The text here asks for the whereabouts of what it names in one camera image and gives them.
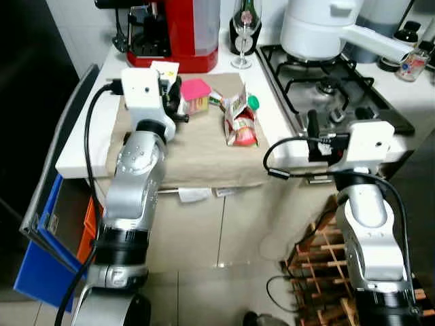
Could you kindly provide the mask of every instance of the kitchen counter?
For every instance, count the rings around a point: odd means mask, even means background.
[[[263,129],[269,145],[284,137],[294,136],[294,131],[280,109],[274,91],[269,86],[257,56],[251,55],[251,68],[238,70],[230,61],[234,58],[228,46],[222,42],[219,49],[219,61],[210,73],[240,73],[246,83],[247,90],[255,94],[260,101],[258,121]],[[89,103],[96,91],[110,79],[119,78],[122,69],[127,68],[123,54],[113,46],[107,55],[101,72],[95,82],[84,109],[68,138],[68,141],[56,163],[58,172],[66,179],[86,177],[86,163],[83,152],[84,122]],[[399,160],[404,153],[418,148],[423,140],[435,128],[435,86],[434,76],[424,71],[414,83],[406,83],[397,79],[394,74],[386,73],[376,64],[358,65],[357,70],[364,76],[374,77],[375,88],[415,127],[412,137],[394,137],[388,153],[387,162]],[[98,100],[90,124],[90,159],[96,177],[107,177],[107,150],[111,133],[118,112],[120,97],[106,92]],[[308,149],[304,141],[294,141],[282,145],[274,151],[275,162],[279,166],[308,166]]]

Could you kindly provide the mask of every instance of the green cap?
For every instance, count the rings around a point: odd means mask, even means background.
[[[257,111],[257,109],[260,107],[260,102],[258,102],[258,98],[254,95],[248,97],[247,104],[254,111]]]

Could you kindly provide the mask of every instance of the orange bin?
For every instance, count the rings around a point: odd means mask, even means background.
[[[103,207],[99,205],[100,214],[103,214]],[[82,239],[80,240],[79,250],[77,252],[77,260],[82,264],[86,261],[89,256],[89,252],[92,249],[92,241],[95,238],[95,213],[94,213],[94,202],[92,197],[89,199],[88,209],[86,210],[86,216],[84,218],[84,230],[82,234]]]

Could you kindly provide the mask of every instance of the gas stove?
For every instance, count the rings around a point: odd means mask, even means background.
[[[256,50],[294,130],[307,136],[308,112],[315,110],[319,135],[346,132],[355,120],[389,122],[396,134],[413,134],[414,127],[374,88],[375,80],[362,77],[356,63],[344,56],[329,61],[302,61],[281,46]]]

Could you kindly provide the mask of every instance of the red coffee machine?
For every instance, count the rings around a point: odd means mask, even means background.
[[[111,2],[132,6],[127,60],[133,66],[173,61],[179,62],[180,73],[206,73],[216,66],[220,0],[96,0],[97,7],[112,7]]]

